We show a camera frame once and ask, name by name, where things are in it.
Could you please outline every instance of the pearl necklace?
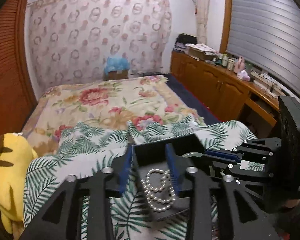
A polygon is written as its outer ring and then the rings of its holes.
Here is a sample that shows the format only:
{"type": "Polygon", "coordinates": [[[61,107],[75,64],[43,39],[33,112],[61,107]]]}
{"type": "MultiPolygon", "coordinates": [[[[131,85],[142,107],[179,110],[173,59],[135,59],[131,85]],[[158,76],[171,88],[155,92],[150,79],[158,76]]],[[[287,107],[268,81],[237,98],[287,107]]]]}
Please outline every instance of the pearl necklace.
{"type": "Polygon", "coordinates": [[[166,211],[167,209],[171,208],[172,204],[176,200],[176,194],[175,194],[171,184],[169,185],[169,188],[168,188],[169,194],[170,194],[170,197],[168,199],[161,199],[161,198],[158,198],[154,195],[154,193],[162,192],[166,188],[167,180],[169,181],[169,184],[170,184],[170,171],[169,170],[168,171],[163,171],[163,170],[160,170],[160,169],[149,170],[149,172],[146,176],[146,180],[144,180],[144,179],[141,180],[143,190],[146,193],[146,199],[147,199],[147,202],[149,204],[149,207],[151,209],[153,209],[154,211],[156,211],[156,212],[166,211]],[[152,173],[163,174],[163,177],[160,178],[161,186],[159,188],[156,188],[156,187],[153,187],[153,186],[150,185],[150,180],[149,179],[150,179],[150,175],[152,173]],[[162,208],[157,208],[154,205],[156,202],[159,203],[159,204],[162,204],[162,205],[166,204],[166,206],[164,206],[162,208]]]}

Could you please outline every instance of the white wall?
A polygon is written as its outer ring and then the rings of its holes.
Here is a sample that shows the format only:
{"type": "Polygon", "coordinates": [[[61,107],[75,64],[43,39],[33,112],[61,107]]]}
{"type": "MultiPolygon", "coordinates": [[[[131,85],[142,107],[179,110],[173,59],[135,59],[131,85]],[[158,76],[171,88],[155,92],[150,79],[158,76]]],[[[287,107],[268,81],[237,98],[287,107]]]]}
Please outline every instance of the white wall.
{"type": "Polygon", "coordinates": [[[224,16],[225,0],[210,0],[207,23],[207,45],[216,51],[220,50],[224,16]]]}
{"type": "MultiPolygon", "coordinates": [[[[170,7],[172,12],[172,26],[169,42],[166,44],[165,50],[162,55],[162,65],[170,66],[171,51],[174,47],[175,40],[179,33],[187,33],[196,36],[196,22],[195,22],[195,4],[192,0],[170,0],[170,7]]],[[[32,70],[32,63],[30,60],[29,41],[28,41],[28,26],[29,26],[29,12],[26,14],[25,22],[25,46],[26,57],[29,69],[29,75],[34,89],[36,98],[38,99],[43,91],[40,91],[37,84],[36,77],[32,70]]]]}

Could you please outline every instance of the window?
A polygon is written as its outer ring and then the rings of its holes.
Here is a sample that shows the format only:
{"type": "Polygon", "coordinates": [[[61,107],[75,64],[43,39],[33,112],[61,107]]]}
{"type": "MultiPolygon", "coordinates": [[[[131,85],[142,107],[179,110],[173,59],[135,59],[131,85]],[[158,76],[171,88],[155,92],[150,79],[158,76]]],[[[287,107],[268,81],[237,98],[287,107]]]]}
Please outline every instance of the window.
{"type": "Polygon", "coordinates": [[[226,50],[300,94],[300,10],[293,0],[232,0],[226,50]]]}

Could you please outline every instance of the silver bolt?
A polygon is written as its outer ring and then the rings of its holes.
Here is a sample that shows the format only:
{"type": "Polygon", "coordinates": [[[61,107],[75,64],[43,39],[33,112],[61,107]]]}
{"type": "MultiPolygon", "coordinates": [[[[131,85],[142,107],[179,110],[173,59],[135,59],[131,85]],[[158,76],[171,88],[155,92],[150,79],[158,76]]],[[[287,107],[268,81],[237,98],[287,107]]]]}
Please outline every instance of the silver bolt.
{"type": "Polygon", "coordinates": [[[113,172],[113,168],[111,167],[104,167],[101,169],[102,173],[112,173],[113,172]]]}
{"type": "Polygon", "coordinates": [[[188,173],[197,173],[198,172],[198,169],[196,168],[196,167],[188,167],[188,168],[186,168],[186,171],[188,172],[188,173]]]}
{"type": "Polygon", "coordinates": [[[225,175],[225,176],[223,176],[223,180],[224,180],[225,182],[231,182],[231,181],[234,180],[234,177],[231,176],[231,175],[225,175]]]}
{"type": "Polygon", "coordinates": [[[66,176],[66,181],[68,182],[75,182],[77,180],[76,175],[68,175],[66,176]]]}

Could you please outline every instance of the wooden desk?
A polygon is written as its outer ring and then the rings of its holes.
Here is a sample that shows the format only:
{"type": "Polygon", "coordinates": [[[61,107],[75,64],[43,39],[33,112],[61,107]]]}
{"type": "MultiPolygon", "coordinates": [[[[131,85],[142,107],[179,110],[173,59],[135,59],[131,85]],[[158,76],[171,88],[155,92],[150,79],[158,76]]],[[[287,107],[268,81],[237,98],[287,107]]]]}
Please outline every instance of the wooden desk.
{"type": "Polygon", "coordinates": [[[246,105],[272,127],[277,122],[278,99],[232,71],[173,52],[171,73],[222,121],[238,119],[246,105]]]}

